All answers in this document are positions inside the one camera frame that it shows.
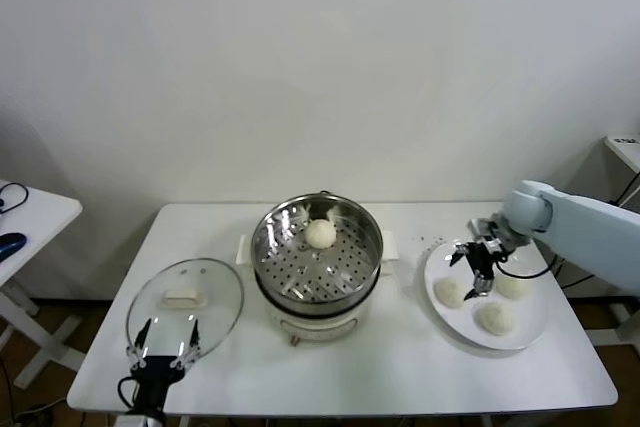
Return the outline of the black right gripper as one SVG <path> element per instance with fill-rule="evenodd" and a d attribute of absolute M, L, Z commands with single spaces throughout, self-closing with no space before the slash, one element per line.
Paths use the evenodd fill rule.
<path fill-rule="evenodd" d="M 486 297 L 491 292 L 495 280 L 494 265 L 503 258 L 502 246 L 497 241 L 455 243 L 449 266 L 453 267 L 464 258 L 474 273 L 472 288 L 464 296 L 464 300 Z"/>

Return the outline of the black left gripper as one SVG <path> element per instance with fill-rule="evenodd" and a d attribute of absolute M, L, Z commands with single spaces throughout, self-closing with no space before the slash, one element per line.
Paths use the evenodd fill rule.
<path fill-rule="evenodd" d="M 171 355 L 148 356 L 144 344 L 152 324 L 148 318 L 127 347 L 131 376 L 137 385 L 133 398 L 134 408 L 163 408 L 169 388 L 182 381 L 185 370 L 189 370 L 200 358 L 199 321 L 195 320 L 187 346 L 176 357 Z"/>

